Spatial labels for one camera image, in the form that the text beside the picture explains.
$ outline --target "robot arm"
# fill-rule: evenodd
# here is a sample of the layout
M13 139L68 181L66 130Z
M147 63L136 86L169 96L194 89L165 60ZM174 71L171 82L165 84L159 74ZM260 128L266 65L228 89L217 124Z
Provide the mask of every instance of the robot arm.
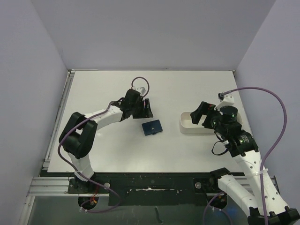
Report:
M99 114L99 116L94 117L79 127L81 133L74 131L70 134L62 145L70 156L72 164L85 177L91 179L94 175L90 164L89 152L92 148L97 130L111 123L121 122L131 115L134 119L153 117L149 99L143 99L144 93L145 88L138 88L136 90L129 89L125 97L118 101L111 102L107 109L88 114L75 112L71 115L59 138L59 142L61 142L63 137L77 124L93 115ZM81 181L87 181L76 171L75 176Z
M223 144L241 167L254 195L241 186L226 168L211 172L215 184L242 208L250 225L264 225L260 184L260 174L263 173L269 225L294 224L300 219L300 215L296 209L290 209L282 199L267 169L260 171L261 154L252 135L242 130L242 125L237 121L238 110L232 106L233 97L230 94L219 94L219 99L221 102L218 106L201 102L198 109L191 113L192 123L198 124L202 115L206 115L202 125L221 135Z

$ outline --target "gray wall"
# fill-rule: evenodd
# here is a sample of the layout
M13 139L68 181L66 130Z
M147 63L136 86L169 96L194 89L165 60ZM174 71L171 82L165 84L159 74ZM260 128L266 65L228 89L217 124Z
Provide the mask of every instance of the gray wall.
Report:
M29 0L0 4L0 224L17 224L50 140L66 68Z
M285 135L266 162L277 176L281 194L300 209L300 1L277 0L237 69L238 86L260 86L285 103ZM254 136L262 154L278 137L283 113L274 97L255 90L241 91Z
M32 0L67 68L236 69L275 0Z

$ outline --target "white table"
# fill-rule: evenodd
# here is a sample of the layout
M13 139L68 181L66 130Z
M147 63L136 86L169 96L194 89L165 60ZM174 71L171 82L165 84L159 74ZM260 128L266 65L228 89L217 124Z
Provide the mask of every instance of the white table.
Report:
M226 167L241 172L229 153L214 156L214 135L184 135L179 131L182 112L194 111L201 101L218 104L218 93L236 88L231 71L76 71L66 106L53 139L48 172L72 172L58 154L58 137L74 112L92 113L105 109L110 101L125 96L136 76L150 83L148 98L154 118L163 132L144 136L141 124L150 119L129 118L111 124L96 134L90 160L94 171L104 173L188 173L210 172ZM135 86L145 86L137 80ZM233 93L243 129L251 132L238 92ZM216 145L215 151L224 147ZM62 149L63 155L69 158Z

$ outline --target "white wall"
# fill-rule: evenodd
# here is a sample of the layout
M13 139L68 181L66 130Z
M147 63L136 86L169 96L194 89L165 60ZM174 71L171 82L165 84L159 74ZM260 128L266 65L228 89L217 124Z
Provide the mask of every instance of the white wall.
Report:
M236 69L275 0L32 0L67 68Z
M285 135L266 162L277 176L282 196L300 210L300 1L277 0L237 69L238 86L260 86L285 103ZM283 113L271 95L241 91L254 136L265 153L278 137Z
M0 224L17 224L67 71L29 0L0 4Z

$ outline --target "white container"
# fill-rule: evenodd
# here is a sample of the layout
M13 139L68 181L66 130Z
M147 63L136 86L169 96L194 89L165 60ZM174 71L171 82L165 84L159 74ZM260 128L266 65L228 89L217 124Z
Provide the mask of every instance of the white container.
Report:
M206 119L205 115L203 115L201 117L199 124L193 124L190 114L191 114L191 112L183 112L180 115L179 128L180 128L181 133L183 133L183 134L203 134L203 135L214 134L213 129L207 129L204 126L202 126L204 120ZM243 121L242 121L242 118L239 113L238 113L238 122L241 125L243 125Z

